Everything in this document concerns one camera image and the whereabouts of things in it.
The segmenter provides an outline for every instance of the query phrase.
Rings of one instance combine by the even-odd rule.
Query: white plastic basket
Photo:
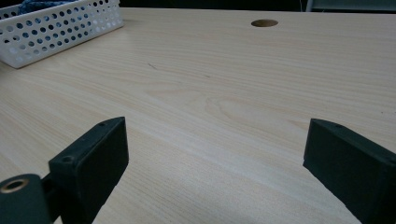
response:
[[[123,25],[120,0],[80,0],[17,16],[0,9],[0,61],[15,68],[36,62]]]

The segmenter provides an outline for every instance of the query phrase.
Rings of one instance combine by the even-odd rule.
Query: light wood grain surface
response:
[[[311,118],[396,152],[396,15],[123,9],[125,26],[0,64],[0,179],[125,116],[95,223],[359,223],[303,166]],[[253,27],[272,19],[278,25]]]

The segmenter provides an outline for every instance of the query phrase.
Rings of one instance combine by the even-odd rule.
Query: black plastic block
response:
[[[362,223],[396,221],[396,155],[348,128],[311,119],[306,167]]]
[[[49,161],[64,224],[92,223],[129,161],[125,118],[103,121]]]

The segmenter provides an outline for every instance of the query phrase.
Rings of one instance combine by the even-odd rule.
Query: round hole in table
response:
[[[256,27],[271,27],[277,24],[278,22],[274,20],[257,20],[251,23],[252,26],[256,26]]]

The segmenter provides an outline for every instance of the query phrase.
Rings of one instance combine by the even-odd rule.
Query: scratch mark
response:
[[[152,65],[151,63],[148,63],[148,66],[154,68],[155,70],[158,70],[154,65]]]

